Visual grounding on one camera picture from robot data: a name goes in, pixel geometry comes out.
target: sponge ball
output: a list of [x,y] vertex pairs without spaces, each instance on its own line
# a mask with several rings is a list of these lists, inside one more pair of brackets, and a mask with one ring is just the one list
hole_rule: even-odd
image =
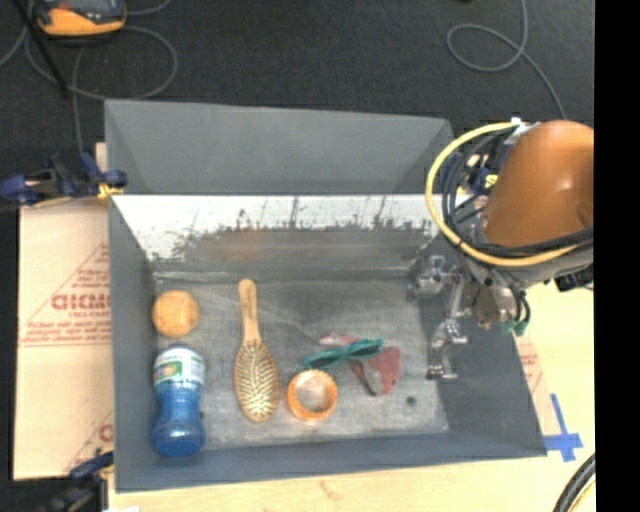
[[180,338],[189,334],[198,323],[200,309],[193,296],[185,290],[167,290],[159,295],[151,310],[151,320],[160,334]]

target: gray bin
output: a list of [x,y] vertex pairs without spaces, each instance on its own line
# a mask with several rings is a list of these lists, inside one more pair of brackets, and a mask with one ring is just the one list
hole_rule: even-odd
[[[422,187],[451,140],[446,121],[137,101],[105,109],[109,167],[131,178],[109,213],[118,491],[546,453],[510,336],[467,321],[459,378],[425,379],[424,333],[443,306],[417,307],[404,286],[415,250],[436,235]],[[256,281],[282,389],[328,330],[399,346],[396,387],[370,396],[344,363],[330,371],[339,399],[325,422],[300,422],[283,398],[269,422],[248,422],[231,378],[244,277]],[[186,459],[158,456],[149,440],[152,364],[171,342],[150,311],[171,287],[189,289],[203,311],[184,341],[207,363],[208,439]]]

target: round container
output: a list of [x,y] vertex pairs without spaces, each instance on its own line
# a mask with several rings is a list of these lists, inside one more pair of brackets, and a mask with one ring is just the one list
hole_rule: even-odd
[[305,370],[296,375],[287,388],[287,403],[301,420],[323,420],[331,415],[338,401],[335,381],[322,370]]

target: cable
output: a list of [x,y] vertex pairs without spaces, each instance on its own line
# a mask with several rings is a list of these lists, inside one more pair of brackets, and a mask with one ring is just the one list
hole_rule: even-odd
[[24,40],[27,37],[28,31],[29,29],[27,27],[24,27],[22,29],[22,32],[20,32],[20,36],[14,43],[13,47],[7,52],[7,54],[4,57],[0,59],[0,68],[4,66],[7,62],[9,62],[16,53],[18,53],[18,50],[20,49],[20,47],[22,46],[22,43],[24,43]]
[[593,489],[595,475],[596,454],[594,452],[571,477],[560,494],[553,512],[570,512],[574,510],[574,505],[580,501],[584,493],[589,489]]
[[487,126],[483,126],[480,128],[476,128],[475,130],[471,130],[470,132],[458,137],[454,141],[450,142],[445,149],[436,157],[433,162],[429,173],[427,175],[426,185],[425,185],[425,201],[427,203],[427,209],[431,213],[431,216],[442,232],[444,236],[446,236],[449,241],[453,244],[454,247],[460,248],[460,250],[467,253],[472,258],[481,261],[483,263],[488,263],[490,265],[495,265],[499,267],[523,267],[528,265],[536,265],[538,263],[544,263],[546,261],[550,261],[555,259],[563,254],[566,254],[577,247],[577,245],[570,245],[568,247],[550,250],[546,252],[542,252],[540,254],[536,254],[533,256],[523,256],[523,257],[515,257],[515,258],[503,258],[497,257],[490,254],[486,254],[482,251],[477,250],[474,247],[471,247],[468,243],[466,243],[460,236],[455,233],[445,222],[443,222],[442,218],[440,218],[436,206],[433,202],[433,184],[435,181],[435,177],[438,174],[438,171],[444,161],[451,155],[454,151],[456,151],[460,146],[466,144],[472,139],[484,135],[486,133],[491,133],[495,131],[505,130],[509,128],[515,128],[519,126],[519,122],[511,121],[504,123],[495,123]]
[[[585,249],[592,245],[593,227],[588,227],[581,231],[563,235],[551,240],[518,247],[504,247],[487,242],[473,243],[470,235],[461,231],[459,225],[482,210],[481,208],[474,209],[472,212],[467,213],[467,205],[477,197],[483,195],[483,193],[479,192],[476,195],[465,199],[460,205],[456,206],[458,202],[457,197],[459,187],[463,185],[465,181],[469,181],[476,166],[486,167],[486,162],[488,162],[496,152],[500,151],[500,147],[504,146],[504,138],[510,136],[511,132],[511,129],[506,129],[498,131],[493,135],[483,137],[480,142],[465,150],[457,159],[455,165],[447,171],[442,190],[443,222],[466,243],[473,244],[475,249],[498,257],[528,256],[531,254],[538,254],[543,251],[562,249],[567,245],[576,245],[576,248],[579,247],[581,249]],[[468,162],[471,157],[476,157],[476,163],[472,167],[465,167],[465,163]],[[464,214],[464,217],[458,218],[460,214]]]
[[[120,29],[121,31],[128,31],[128,32],[136,32],[136,33],[141,33],[144,35],[147,35],[153,39],[155,39],[156,41],[160,42],[169,52],[170,56],[171,56],[171,71],[169,73],[168,78],[162,82],[159,86],[155,87],[154,89],[147,91],[147,92],[143,92],[137,96],[130,96],[129,98],[132,99],[148,99],[151,98],[153,96],[157,96],[158,94],[162,93],[165,89],[167,89],[169,87],[169,85],[173,82],[177,72],[178,72],[178,54],[175,50],[175,48],[171,45],[171,43],[165,39],[164,37],[162,37],[160,34],[149,30],[147,28],[143,28],[143,27],[137,27],[137,26],[124,26]],[[84,151],[84,146],[83,146],[83,142],[82,142],[82,135],[81,135],[81,126],[80,126],[80,115],[79,115],[79,105],[78,105],[78,96],[82,96],[85,98],[90,98],[93,100],[97,100],[97,101],[105,101],[107,99],[109,99],[111,96],[107,96],[104,94],[97,94],[85,89],[82,89],[80,87],[78,87],[78,73],[79,73],[79,69],[80,69],[80,62],[82,60],[82,57],[84,55],[84,52],[86,50],[86,46],[83,46],[82,48],[80,48],[78,55],[76,57],[76,60],[74,62],[74,66],[73,66],[73,74],[72,74],[72,79],[71,79],[71,84],[69,85],[69,90],[73,93],[72,94],[72,106],[73,106],[73,116],[74,116],[74,129],[75,129],[75,135],[76,135],[76,144],[78,145],[78,149],[80,152]],[[24,44],[24,50],[25,50],[25,55],[27,56],[27,59],[29,60],[29,63],[31,64],[31,66],[40,74],[42,75],[45,79],[47,79],[50,82],[54,82],[55,83],[55,78],[53,76],[51,76],[46,70],[44,70],[43,68],[40,67],[40,65],[35,61],[33,55],[31,54],[31,48],[30,48],[30,38],[26,38],[25,40],[25,44]]]
[[157,14],[160,11],[164,10],[172,0],[165,0],[160,5],[156,7],[149,7],[148,9],[140,9],[139,11],[127,11],[127,17],[130,16],[149,16],[150,14]]
[[[543,71],[540,69],[540,67],[524,51],[525,46],[527,44],[527,39],[529,37],[529,34],[528,34],[529,33],[529,16],[527,15],[527,6],[525,4],[525,0],[520,0],[520,5],[522,8],[522,40],[520,41],[519,45],[514,43],[504,35],[502,35],[500,32],[497,32],[491,28],[483,27],[482,25],[475,25],[472,23],[465,23],[462,25],[457,25],[453,27],[451,30],[449,30],[449,32],[447,32],[447,49],[453,55],[453,57],[458,62],[460,62],[463,66],[466,66],[469,69],[472,69],[474,71],[479,71],[481,73],[497,73],[500,71],[504,71],[510,68],[511,66],[513,66],[518,60],[520,60],[520,58],[524,58],[529,63],[529,65],[534,69],[534,71],[538,74],[538,76],[542,79],[542,82],[544,83],[545,87],[551,94],[551,97],[553,98],[553,101],[558,111],[560,112],[561,117],[563,119],[566,119],[567,115],[564,111],[564,107],[562,106],[562,102],[558,98],[558,95],[556,94],[553,86],[551,85],[551,82],[543,73]],[[473,64],[472,62],[465,60],[458,52],[456,52],[456,50],[453,47],[453,36],[454,34],[456,34],[461,30],[472,30],[472,31],[489,34],[495,37],[496,39],[498,39],[499,41],[502,41],[503,43],[507,44],[514,50],[516,50],[516,53],[507,62],[500,64],[498,66],[485,67],[485,66],[479,66],[477,64]]]

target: plastic bottle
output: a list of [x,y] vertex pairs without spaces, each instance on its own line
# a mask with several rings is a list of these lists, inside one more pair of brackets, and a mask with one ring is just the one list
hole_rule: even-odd
[[160,412],[151,431],[153,449],[165,457],[186,457],[200,451],[206,434],[200,417],[200,392],[205,364],[192,348],[174,345],[153,365],[153,387]]

